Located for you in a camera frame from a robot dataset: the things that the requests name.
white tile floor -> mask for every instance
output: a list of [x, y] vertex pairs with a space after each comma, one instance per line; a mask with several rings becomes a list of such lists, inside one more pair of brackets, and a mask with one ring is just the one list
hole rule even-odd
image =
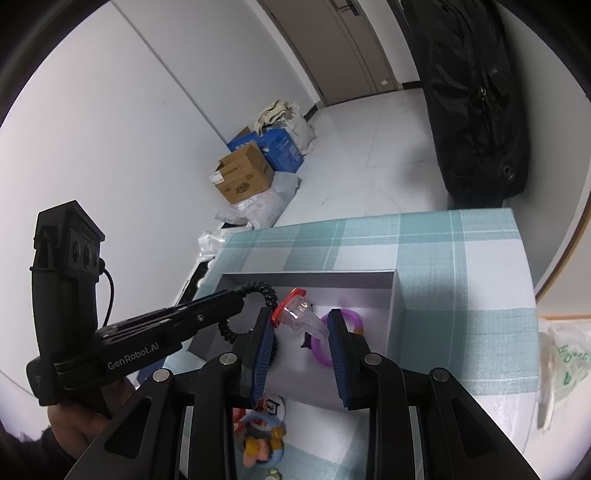
[[275, 226], [446, 208], [421, 89], [334, 105], [310, 123], [318, 145]]

door handle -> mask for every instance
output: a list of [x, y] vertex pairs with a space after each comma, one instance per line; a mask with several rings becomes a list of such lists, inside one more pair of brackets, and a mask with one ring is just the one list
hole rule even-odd
[[339, 7], [336, 3], [335, 0], [329, 0], [330, 4], [333, 6], [333, 8], [341, 13], [341, 12], [346, 12], [346, 11], [351, 11], [351, 13], [358, 17], [359, 16], [359, 10], [357, 10], [357, 6], [353, 3], [353, 0], [345, 0], [347, 2], [346, 5], [344, 5], [343, 7]]

blue box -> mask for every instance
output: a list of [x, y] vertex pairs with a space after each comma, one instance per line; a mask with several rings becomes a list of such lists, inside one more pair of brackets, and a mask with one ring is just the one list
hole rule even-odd
[[235, 151], [250, 142], [256, 143], [274, 171], [295, 173], [304, 163], [304, 156], [284, 128], [269, 129], [262, 137], [250, 132], [232, 140], [228, 148]]

person's hand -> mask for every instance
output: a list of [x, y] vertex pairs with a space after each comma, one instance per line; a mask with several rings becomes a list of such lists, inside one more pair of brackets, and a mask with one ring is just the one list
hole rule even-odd
[[[116, 388], [119, 404], [123, 405], [135, 392], [131, 382], [124, 378]], [[78, 460], [89, 443], [87, 437], [96, 436], [109, 420], [74, 401], [64, 401], [47, 408], [49, 425], [57, 443], [72, 458]]]

gray storage box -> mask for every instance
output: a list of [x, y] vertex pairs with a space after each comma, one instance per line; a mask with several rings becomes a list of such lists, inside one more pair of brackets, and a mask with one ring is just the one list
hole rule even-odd
[[[395, 271], [225, 274], [216, 291], [236, 290], [250, 281], [263, 281], [273, 286], [279, 301], [293, 288], [305, 288], [306, 297], [314, 304], [318, 317], [333, 308], [354, 310], [363, 320], [369, 348], [393, 361], [399, 360], [404, 301]], [[252, 328], [262, 306], [264, 301], [260, 294], [249, 295], [240, 315], [230, 319], [232, 330], [246, 332]], [[319, 407], [342, 408], [333, 369], [318, 363], [311, 350], [301, 347], [304, 330], [294, 332], [281, 325], [275, 334], [279, 350], [267, 374], [266, 392]], [[328, 342], [324, 343], [324, 351], [330, 357]], [[219, 334], [217, 325], [201, 330], [189, 347], [190, 352], [204, 360], [231, 349]]]

